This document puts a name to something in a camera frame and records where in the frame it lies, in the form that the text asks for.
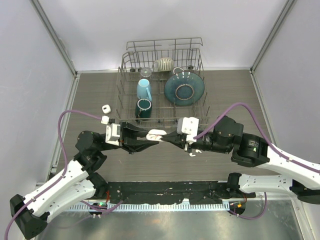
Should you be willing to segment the oval white charging case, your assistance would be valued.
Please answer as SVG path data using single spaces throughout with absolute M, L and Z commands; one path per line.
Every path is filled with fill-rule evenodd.
M 151 129 L 145 138 L 148 141 L 153 141 L 153 142 L 162 142 L 163 136 L 165 136 L 167 132 L 165 130 L 160 130 L 160 129 Z

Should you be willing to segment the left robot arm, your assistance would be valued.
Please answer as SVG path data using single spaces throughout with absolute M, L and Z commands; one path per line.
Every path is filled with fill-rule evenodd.
M 107 123 L 100 134 L 83 131 L 75 145 L 78 153 L 53 178 L 33 192 L 14 195 L 10 201 L 11 223 L 16 223 L 26 240 L 42 231 L 61 212 L 85 199 L 102 199 L 108 184 L 97 170 L 107 159 L 107 150 L 122 149 L 133 154 L 157 145 L 164 130 L 145 130 L 128 122 Z

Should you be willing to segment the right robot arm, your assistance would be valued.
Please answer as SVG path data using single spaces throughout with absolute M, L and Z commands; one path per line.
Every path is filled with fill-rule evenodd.
M 171 143 L 186 152 L 215 152 L 231 154 L 231 161 L 247 168 L 274 171 L 275 175 L 253 176 L 230 173 L 226 193 L 233 198 L 240 194 L 273 192 L 297 196 L 305 203 L 320 203 L 320 166 L 290 155 L 267 143 L 260 136 L 244 132 L 244 126 L 224 116 L 212 131 L 200 134 L 193 121 L 187 117 L 179 119 L 176 131 L 163 135 L 160 140 Z

